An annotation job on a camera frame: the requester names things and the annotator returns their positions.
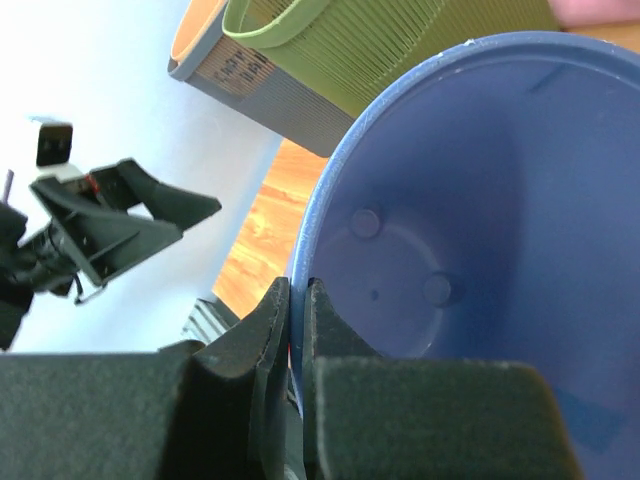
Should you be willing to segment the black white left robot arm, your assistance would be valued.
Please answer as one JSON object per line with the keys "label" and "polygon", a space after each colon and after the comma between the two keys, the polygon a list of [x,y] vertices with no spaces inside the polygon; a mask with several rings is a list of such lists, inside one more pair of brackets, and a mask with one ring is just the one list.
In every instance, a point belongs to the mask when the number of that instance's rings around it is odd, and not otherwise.
{"label": "black white left robot arm", "polygon": [[29,186],[49,216],[31,237],[27,218],[1,206],[1,348],[10,348],[37,293],[88,301],[79,277],[104,290],[113,279],[181,240],[221,210],[218,199],[158,181],[133,159]]}

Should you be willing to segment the green ribbed plastic bin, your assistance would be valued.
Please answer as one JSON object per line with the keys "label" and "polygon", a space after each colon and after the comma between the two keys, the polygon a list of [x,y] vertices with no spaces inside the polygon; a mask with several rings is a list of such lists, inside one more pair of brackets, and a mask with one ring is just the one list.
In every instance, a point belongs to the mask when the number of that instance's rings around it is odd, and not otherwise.
{"label": "green ribbed plastic bin", "polygon": [[357,117],[406,71],[488,35],[559,28],[546,1],[230,1],[223,31]]}

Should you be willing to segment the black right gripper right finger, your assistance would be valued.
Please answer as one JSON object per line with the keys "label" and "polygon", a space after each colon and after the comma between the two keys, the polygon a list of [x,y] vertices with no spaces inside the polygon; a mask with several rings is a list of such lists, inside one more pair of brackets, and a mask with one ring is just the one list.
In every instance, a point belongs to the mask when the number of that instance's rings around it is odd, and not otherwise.
{"label": "black right gripper right finger", "polygon": [[311,479],[580,479],[550,387],[523,364],[392,359],[305,295],[303,459]]}

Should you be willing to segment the blue plastic bucket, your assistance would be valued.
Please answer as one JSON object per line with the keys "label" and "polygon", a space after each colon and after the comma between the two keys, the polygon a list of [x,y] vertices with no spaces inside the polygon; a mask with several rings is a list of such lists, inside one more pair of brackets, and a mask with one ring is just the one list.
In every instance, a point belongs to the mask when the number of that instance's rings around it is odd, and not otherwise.
{"label": "blue plastic bucket", "polygon": [[292,255],[396,358],[516,360],[552,385],[590,479],[639,475],[639,57],[580,35],[471,40],[380,94]]}

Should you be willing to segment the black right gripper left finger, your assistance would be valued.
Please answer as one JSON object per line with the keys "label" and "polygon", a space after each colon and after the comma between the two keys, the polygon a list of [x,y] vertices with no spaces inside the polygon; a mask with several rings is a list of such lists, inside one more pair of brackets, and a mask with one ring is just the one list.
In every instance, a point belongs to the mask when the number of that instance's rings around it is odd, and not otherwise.
{"label": "black right gripper left finger", "polygon": [[290,287],[204,348],[5,355],[5,479],[280,479]]}

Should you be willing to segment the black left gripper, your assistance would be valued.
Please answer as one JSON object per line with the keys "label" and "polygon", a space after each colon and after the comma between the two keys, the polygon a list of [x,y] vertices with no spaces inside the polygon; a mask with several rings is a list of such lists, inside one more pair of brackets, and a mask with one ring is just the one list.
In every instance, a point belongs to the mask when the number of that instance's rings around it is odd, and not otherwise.
{"label": "black left gripper", "polygon": [[30,189],[49,214],[28,241],[28,285],[86,303],[116,277],[222,209],[215,197],[157,180],[133,159]]}

